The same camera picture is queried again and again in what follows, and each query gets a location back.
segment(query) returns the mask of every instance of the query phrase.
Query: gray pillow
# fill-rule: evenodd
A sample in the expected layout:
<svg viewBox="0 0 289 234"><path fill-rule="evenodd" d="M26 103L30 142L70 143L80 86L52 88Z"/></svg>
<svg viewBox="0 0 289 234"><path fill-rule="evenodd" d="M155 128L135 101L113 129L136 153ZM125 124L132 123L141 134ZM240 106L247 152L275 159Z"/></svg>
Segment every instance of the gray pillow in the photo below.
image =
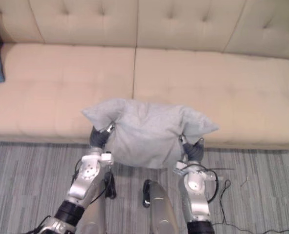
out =
<svg viewBox="0 0 289 234"><path fill-rule="evenodd" d="M105 149L117 162L133 167L170 167L183 156L181 134L194 144L218 129L204 114L182 105L112 99L84 109L83 114L98 131L115 122Z"/></svg>

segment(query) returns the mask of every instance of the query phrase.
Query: floor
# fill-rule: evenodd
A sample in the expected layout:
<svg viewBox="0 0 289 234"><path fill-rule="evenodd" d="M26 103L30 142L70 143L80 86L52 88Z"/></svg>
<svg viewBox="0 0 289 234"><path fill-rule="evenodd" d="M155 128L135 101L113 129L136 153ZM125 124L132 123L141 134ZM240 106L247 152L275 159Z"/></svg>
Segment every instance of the floor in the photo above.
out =
<svg viewBox="0 0 289 234"><path fill-rule="evenodd" d="M76 161L87 152L83 145L0 143L0 234L23 233L46 215L54 215L70 186ZM262 233L289 229L289 151L207 149L203 164L217 171L223 188L230 179L223 205L227 222ZM108 234L148 234L149 209L142 207L142 185L150 178L168 191L181 234L179 177L171 170L113 167L118 196L106 201ZM214 182L209 182L208 193ZM221 222L217 197L210 204L212 221ZM215 226L218 234L240 234L233 227Z"/></svg>

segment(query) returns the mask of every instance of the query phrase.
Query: sofa backrest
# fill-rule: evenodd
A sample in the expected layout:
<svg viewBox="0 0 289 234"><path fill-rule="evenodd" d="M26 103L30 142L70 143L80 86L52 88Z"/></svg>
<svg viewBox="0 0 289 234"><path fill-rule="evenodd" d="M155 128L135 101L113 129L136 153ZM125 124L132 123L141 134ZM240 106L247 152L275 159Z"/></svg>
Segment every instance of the sofa backrest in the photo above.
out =
<svg viewBox="0 0 289 234"><path fill-rule="evenodd" d="M4 42L136 46L135 0L0 0Z"/></svg>
<svg viewBox="0 0 289 234"><path fill-rule="evenodd" d="M289 59L289 0L0 0L0 36Z"/></svg>

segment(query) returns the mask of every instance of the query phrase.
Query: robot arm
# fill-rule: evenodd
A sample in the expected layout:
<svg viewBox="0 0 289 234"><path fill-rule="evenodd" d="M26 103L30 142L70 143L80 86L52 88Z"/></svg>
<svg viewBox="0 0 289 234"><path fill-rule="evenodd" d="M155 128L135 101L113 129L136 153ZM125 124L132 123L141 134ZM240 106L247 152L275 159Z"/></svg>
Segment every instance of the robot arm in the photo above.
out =
<svg viewBox="0 0 289 234"><path fill-rule="evenodd" d="M212 177L208 176L204 167L200 165L204 155L204 140L200 139L195 145L189 144L184 136L181 140L188 155L188 161L178 162L175 172L182 176L179 181L179 190L188 234L214 234L208 207L208 203L214 197L207 201L205 196L205 181L212 180Z"/></svg>
<svg viewBox="0 0 289 234"><path fill-rule="evenodd" d="M82 157L77 178L55 216L47 220L41 234L75 233L76 225L95 196L107 168L113 164L111 153L103 153L104 144L113 129L114 125L110 125L102 133L93 129L90 136L90 154Z"/></svg>

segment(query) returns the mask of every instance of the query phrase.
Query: black cord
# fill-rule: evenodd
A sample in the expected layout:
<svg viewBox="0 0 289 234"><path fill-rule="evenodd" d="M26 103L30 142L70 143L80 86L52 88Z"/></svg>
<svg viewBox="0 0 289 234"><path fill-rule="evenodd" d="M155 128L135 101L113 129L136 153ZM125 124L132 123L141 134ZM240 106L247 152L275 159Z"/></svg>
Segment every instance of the black cord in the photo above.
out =
<svg viewBox="0 0 289 234"><path fill-rule="evenodd" d="M219 190L219 180L218 180L218 176L217 176L216 172L213 169L211 169L211 168L208 169L205 166L203 166L201 164L196 164L196 163L192 163L192 164L189 164L189 165L185 166L184 168L182 168L182 171L187 169L187 168L189 168L189 167L191 167L191 166L198 166L198 167L202 167L203 168L203 170L197 170L197 172L202 172L202 171L204 171L204 172L212 172L215 175L215 182L216 182L215 192L214 192L214 195L211 197L211 199L207 201L208 204L211 203L216 198L216 196L218 194L218 190Z"/></svg>
<svg viewBox="0 0 289 234"><path fill-rule="evenodd" d="M75 167L74 167L74 174L72 175L72 182L71 182L71 185L74 183L74 181L76 180L77 176L78 176L78 173L79 173L79 169L77 169L77 166L78 164L82 161L82 159L80 158L77 163L75 164Z"/></svg>
<svg viewBox="0 0 289 234"><path fill-rule="evenodd" d="M226 226L231 226L231 227L234 227L235 229L241 231L241 232L247 232L247 233L250 233L250 234L255 234L254 232L250 231L250 230L246 230L246 229L241 229L239 227L237 227L236 225L233 225L233 224L230 224L230 223L227 223L226 221L226 215L225 215L225 211L224 211L224 208L223 208L223 196L224 196L224 193L227 191L227 189L229 189L231 186L231 181L229 179L227 179L225 181L225 186L224 186L224 189L220 195L220 198L219 198L219 205L220 205L220 208L221 208L221 212L223 214L223 221L221 223L214 223L213 226L215 225L226 225ZM267 230L261 234L267 234L267 233L285 233L285 232L289 232L289 229L286 229L286 230L282 230L282 231L277 231L277 230Z"/></svg>
<svg viewBox="0 0 289 234"><path fill-rule="evenodd" d="M34 230L31 230L29 232L26 232L26 233L21 233L21 234L37 234L41 231L41 229L43 228L43 223L46 221L46 219L50 218L51 216L50 215L47 215L43 220L42 222L38 225L37 228L35 228Z"/></svg>
<svg viewBox="0 0 289 234"><path fill-rule="evenodd" d="M108 184L106 185L106 187L102 190L102 192L95 198L95 199L93 199L89 204L91 205L92 203L94 203L97 199L99 199L99 197L101 197L107 190L108 190L108 188L110 187L110 184L111 184L111 181L112 181L112 175L111 175L111 177L110 177L110 180L109 180L109 182L108 182Z"/></svg>

